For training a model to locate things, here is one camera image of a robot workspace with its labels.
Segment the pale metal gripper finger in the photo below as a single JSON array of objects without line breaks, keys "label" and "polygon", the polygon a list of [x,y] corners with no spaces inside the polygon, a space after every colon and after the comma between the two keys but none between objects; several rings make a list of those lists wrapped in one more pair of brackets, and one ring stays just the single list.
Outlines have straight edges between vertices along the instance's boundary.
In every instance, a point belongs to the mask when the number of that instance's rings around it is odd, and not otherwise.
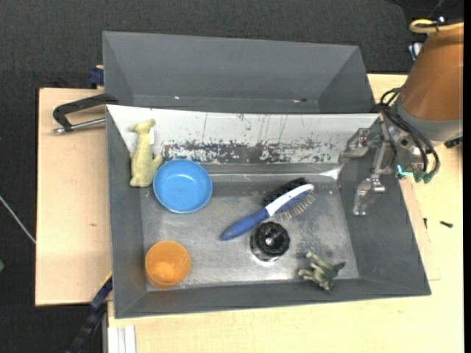
[{"label": "pale metal gripper finger", "polygon": [[348,161],[363,157],[369,151],[368,137],[371,129],[359,129],[348,141],[339,155],[340,161]]},{"label": "pale metal gripper finger", "polygon": [[383,195],[386,187],[377,177],[364,179],[355,191],[353,202],[353,214],[356,216],[366,215],[367,209],[374,204],[377,198]]}]

